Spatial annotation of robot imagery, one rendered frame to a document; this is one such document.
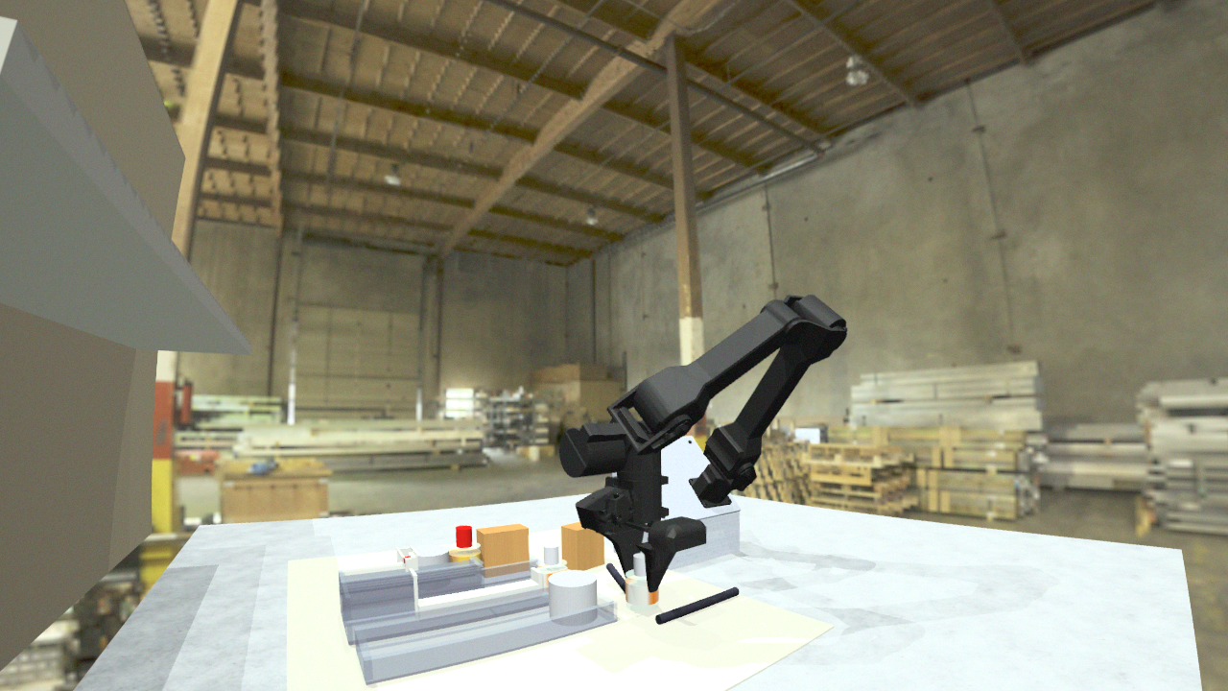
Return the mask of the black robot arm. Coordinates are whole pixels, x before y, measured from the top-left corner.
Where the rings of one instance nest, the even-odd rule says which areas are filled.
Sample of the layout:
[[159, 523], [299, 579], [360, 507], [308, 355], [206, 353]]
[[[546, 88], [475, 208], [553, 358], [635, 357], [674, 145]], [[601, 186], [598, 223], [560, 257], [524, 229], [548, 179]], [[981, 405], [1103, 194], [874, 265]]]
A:
[[[780, 349], [737, 419], [712, 430], [702, 450], [709, 466], [688, 480], [702, 509], [731, 506], [729, 491], [743, 491], [756, 477], [754, 466], [772, 417], [810, 365], [830, 357], [845, 338], [846, 320], [815, 295], [771, 299], [753, 322], [689, 366], [661, 369], [616, 399], [608, 407], [609, 423], [589, 421], [567, 430], [558, 446], [561, 466], [571, 477], [661, 469], [661, 449], [693, 430], [710, 399]], [[632, 419], [630, 407], [643, 420]], [[575, 506], [580, 527], [596, 533], [612, 531], [639, 514], [635, 491], [614, 486], [612, 476]]]

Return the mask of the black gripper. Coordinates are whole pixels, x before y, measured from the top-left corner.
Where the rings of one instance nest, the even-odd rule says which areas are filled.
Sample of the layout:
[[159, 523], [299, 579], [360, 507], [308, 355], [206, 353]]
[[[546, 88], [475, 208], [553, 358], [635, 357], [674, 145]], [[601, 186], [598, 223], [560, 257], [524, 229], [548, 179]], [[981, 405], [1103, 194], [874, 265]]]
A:
[[[639, 514], [634, 514], [626, 524], [616, 524], [612, 531], [600, 534], [615, 547], [624, 576], [632, 569], [632, 555], [643, 554], [650, 593], [656, 593], [675, 552], [705, 545], [707, 527], [685, 515], [661, 520], [661, 517], [670, 515], [670, 509], [662, 507], [662, 486], [670, 482], [670, 476], [662, 475], [662, 469], [620, 471], [613, 477], [614, 486], [635, 491]], [[643, 531], [650, 533], [648, 542], [642, 542]]]

